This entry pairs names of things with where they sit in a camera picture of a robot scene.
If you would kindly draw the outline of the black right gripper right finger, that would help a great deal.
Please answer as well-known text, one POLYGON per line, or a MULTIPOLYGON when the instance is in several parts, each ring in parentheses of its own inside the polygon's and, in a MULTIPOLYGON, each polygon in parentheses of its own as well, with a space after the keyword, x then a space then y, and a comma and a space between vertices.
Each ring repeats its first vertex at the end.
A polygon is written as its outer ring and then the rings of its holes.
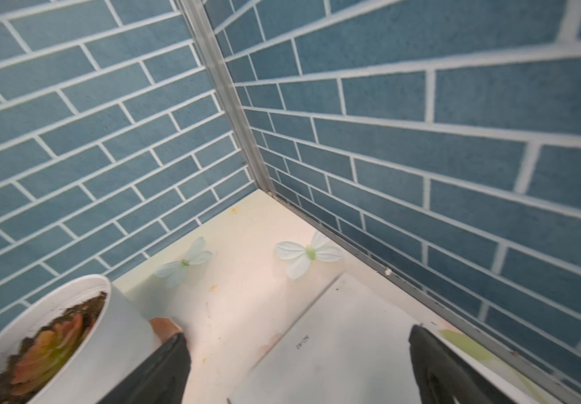
POLYGON ((485 404, 513 401, 426 328, 413 326, 409 343, 413 375, 422 403, 485 404))

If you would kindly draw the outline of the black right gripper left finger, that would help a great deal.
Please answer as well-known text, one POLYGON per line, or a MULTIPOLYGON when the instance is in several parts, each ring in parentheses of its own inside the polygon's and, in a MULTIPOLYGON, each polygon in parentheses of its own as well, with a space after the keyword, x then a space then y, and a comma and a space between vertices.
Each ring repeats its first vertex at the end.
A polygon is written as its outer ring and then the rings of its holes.
POLYGON ((187 340, 176 333, 99 404, 180 404, 191 371, 187 340))

